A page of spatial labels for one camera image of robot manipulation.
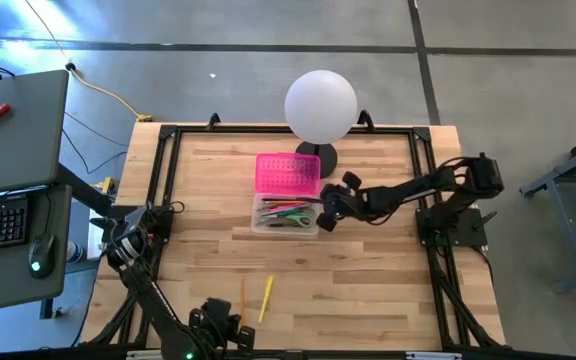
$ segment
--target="concrete floor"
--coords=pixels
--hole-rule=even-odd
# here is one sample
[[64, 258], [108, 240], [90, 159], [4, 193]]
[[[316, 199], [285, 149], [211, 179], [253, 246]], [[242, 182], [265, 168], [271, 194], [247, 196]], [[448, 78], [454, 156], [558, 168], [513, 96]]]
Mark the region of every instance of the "concrete floor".
[[[73, 48], [80, 50], [67, 54], [87, 79], [120, 93], [158, 121], [207, 121], [215, 111], [224, 121], [283, 121], [283, 98], [292, 81], [324, 68], [353, 84], [360, 106], [376, 122], [429, 124], [423, 66], [420, 70], [416, 54], [393, 50], [416, 44], [406, 0], [159, 0], [156, 5], [125, 0], [119, 7], [94, 0], [78, 0], [77, 6], [32, 3], [58, 39], [75, 41]], [[417, 4], [427, 46], [576, 49], [576, 0]], [[16, 73], [62, 68], [59, 52], [36, 41], [48, 38], [24, 1], [0, 0], [0, 40], [5, 40], [0, 41], [0, 66]], [[104, 48], [102, 42], [108, 41], [133, 45], [86, 50]], [[200, 44], [201, 51], [165, 51], [167, 45], [157, 44]], [[212, 51], [206, 44], [347, 47], [250, 52]], [[555, 295], [551, 290], [553, 281], [566, 277], [570, 259], [550, 199], [539, 194], [526, 201], [516, 192], [576, 145], [576, 56], [571, 55], [430, 55], [428, 62], [439, 120], [458, 127], [465, 154], [485, 151], [497, 159], [506, 183], [501, 196], [479, 206], [499, 212], [487, 232], [508, 344], [576, 355], [576, 292]], [[67, 109], [118, 142], [130, 139], [132, 114], [75, 81], [69, 85]], [[123, 150], [69, 119], [65, 124], [93, 167]], [[120, 158], [86, 175], [67, 143], [60, 158], [89, 182], [118, 178], [123, 166]], [[68, 275], [58, 302], [85, 309], [93, 278], [94, 271]], [[82, 311], [49, 321], [38, 320], [37, 312], [37, 303], [0, 309], [10, 328], [0, 333], [0, 351], [73, 342]]]

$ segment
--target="yellow pencil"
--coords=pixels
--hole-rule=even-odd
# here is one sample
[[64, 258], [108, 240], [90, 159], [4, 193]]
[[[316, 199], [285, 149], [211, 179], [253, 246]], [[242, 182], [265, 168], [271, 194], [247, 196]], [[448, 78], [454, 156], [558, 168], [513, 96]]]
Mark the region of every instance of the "yellow pencil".
[[270, 298], [270, 290], [272, 289], [272, 282], [275, 279], [274, 275], [268, 276], [266, 280], [266, 294], [264, 295], [264, 303], [261, 305], [261, 312], [259, 313], [258, 322], [261, 324], [264, 321], [264, 313], [266, 312], [266, 306], [268, 305], [268, 299]]

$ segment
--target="wooden tabletop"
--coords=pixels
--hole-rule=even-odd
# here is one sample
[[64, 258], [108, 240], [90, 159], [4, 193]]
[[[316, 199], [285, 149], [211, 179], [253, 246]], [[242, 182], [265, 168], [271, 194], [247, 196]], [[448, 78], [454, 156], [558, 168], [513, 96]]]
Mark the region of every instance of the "wooden tabletop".
[[[161, 125], [135, 125], [117, 204], [144, 204]], [[430, 130], [437, 163], [461, 154], [455, 127]], [[382, 226], [345, 219], [315, 239], [250, 231], [256, 155], [294, 152], [299, 143], [292, 134], [183, 135], [172, 200], [183, 201], [186, 211], [175, 217], [158, 280], [177, 315], [186, 322], [207, 297], [228, 300], [233, 313], [239, 312], [245, 278], [246, 325], [257, 330], [258, 349], [439, 349], [428, 260], [413, 217], [416, 203], [402, 206]], [[334, 146], [339, 161], [328, 182], [338, 183], [347, 170], [363, 179], [363, 187], [393, 186], [413, 176], [403, 136], [348, 135]], [[171, 147], [164, 154], [158, 199]], [[464, 301], [503, 343], [485, 262], [469, 248], [456, 248], [455, 259]], [[272, 296], [258, 324], [271, 274]], [[125, 296], [117, 274], [102, 260], [82, 341], [99, 333]], [[133, 322], [132, 336], [138, 323]], [[152, 328], [148, 346], [159, 346]]]

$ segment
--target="lamp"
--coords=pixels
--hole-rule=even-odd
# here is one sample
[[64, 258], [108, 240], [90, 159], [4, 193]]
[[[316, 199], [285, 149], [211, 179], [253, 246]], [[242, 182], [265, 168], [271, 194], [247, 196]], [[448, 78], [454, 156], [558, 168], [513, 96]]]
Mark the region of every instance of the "lamp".
[[320, 177], [328, 177], [337, 165], [337, 151], [331, 143], [357, 122], [352, 85], [332, 71], [311, 71], [290, 86], [284, 108], [290, 129], [303, 140], [296, 152], [319, 156]]

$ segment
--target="pink basket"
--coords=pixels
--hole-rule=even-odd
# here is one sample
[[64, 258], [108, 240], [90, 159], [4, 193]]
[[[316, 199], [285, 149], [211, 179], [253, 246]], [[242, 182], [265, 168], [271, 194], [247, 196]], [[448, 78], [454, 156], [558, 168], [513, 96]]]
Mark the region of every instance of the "pink basket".
[[318, 156], [258, 154], [255, 191], [267, 194], [319, 194]]

